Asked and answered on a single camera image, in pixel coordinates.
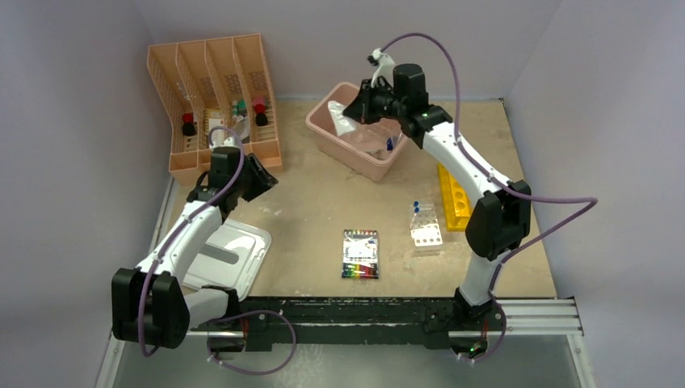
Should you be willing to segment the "white plastic lid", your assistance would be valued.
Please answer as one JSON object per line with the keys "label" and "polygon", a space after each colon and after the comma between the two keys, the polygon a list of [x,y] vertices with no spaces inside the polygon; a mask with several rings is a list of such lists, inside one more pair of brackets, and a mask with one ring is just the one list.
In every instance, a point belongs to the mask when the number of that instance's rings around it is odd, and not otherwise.
{"label": "white plastic lid", "polygon": [[271,246],[263,229],[228,219],[201,247],[183,285],[199,290],[205,285],[235,289],[246,299]]}

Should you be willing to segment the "pink plastic bin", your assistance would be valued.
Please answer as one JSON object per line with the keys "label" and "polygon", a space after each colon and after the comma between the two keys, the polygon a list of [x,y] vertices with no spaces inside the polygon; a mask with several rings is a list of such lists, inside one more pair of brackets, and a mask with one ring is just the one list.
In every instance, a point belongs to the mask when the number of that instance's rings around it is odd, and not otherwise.
{"label": "pink plastic bin", "polygon": [[358,91],[356,85],[340,82],[306,116],[305,123],[321,152],[377,182],[399,159],[409,139],[401,134],[398,123],[386,119],[370,125],[355,124],[349,133],[338,134],[329,102],[347,106]]}

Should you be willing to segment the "white sachet packet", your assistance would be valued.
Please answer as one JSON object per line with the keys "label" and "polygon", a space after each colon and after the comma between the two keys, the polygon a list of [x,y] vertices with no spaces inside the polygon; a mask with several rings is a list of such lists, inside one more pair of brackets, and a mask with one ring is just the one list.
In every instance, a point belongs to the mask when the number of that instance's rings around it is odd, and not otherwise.
{"label": "white sachet packet", "polygon": [[347,107],[345,104],[331,100],[327,103],[327,107],[337,137],[352,133],[357,129],[357,123],[343,114]]}

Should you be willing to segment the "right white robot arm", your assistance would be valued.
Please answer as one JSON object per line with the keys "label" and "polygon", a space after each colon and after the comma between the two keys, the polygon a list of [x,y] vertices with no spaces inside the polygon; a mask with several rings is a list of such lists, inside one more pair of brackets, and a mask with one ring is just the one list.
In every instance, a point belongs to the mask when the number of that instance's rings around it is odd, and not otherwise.
{"label": "right white robot arm", "polygon": [[473,208],[465,231],[472,257],[456,291],[453,317],[460,327],[474,328],[485,318],[483,305],[492,299],[498,265],[530,233],[529,185],[494,169],[456,132],[458,121],[430,103],[420,65],[378,65],[343,114],[360,124],[395,120],[402,134],[441,163],[465,190]]}

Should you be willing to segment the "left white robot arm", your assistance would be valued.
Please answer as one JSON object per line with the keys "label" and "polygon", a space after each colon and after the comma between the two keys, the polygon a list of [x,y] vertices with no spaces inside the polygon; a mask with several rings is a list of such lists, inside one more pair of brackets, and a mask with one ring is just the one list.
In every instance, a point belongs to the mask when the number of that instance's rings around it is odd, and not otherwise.
{"label": "left white robot arm", "polygon": [[120,268],[111,281],[112,334],[153,349],[177,348],[189,329],[212,322],[222,331],[241,319],[238,291],[204,285],[184,295],[191,264],[239,200],[249,202],[278,183],[258,157],[236,146],[212,150],[210,168],[197,179],[183,212],[162,241],[135,268]]}

